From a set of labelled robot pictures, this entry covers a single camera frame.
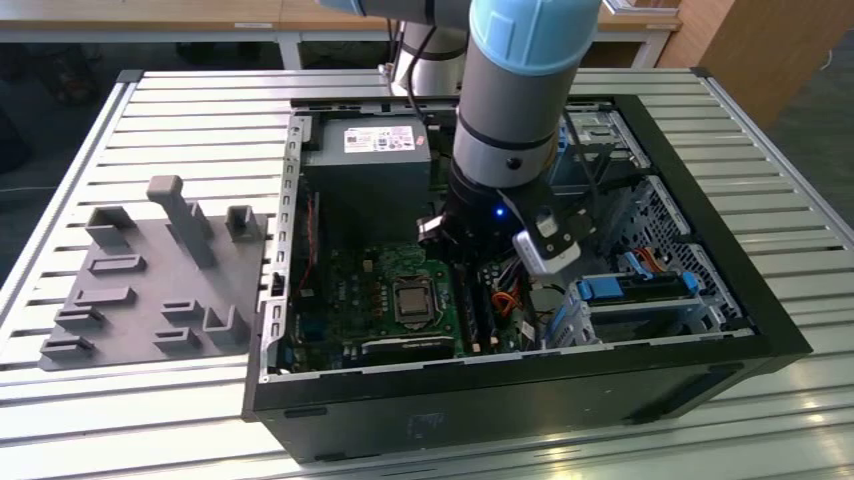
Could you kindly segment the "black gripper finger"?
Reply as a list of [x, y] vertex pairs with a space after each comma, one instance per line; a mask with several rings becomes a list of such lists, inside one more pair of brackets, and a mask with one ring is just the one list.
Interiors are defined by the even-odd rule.
[[446, 214], [422, 217], [416, 220], [418, 244], [420, 246], [448, 245], [455, 242], [448, 230]]

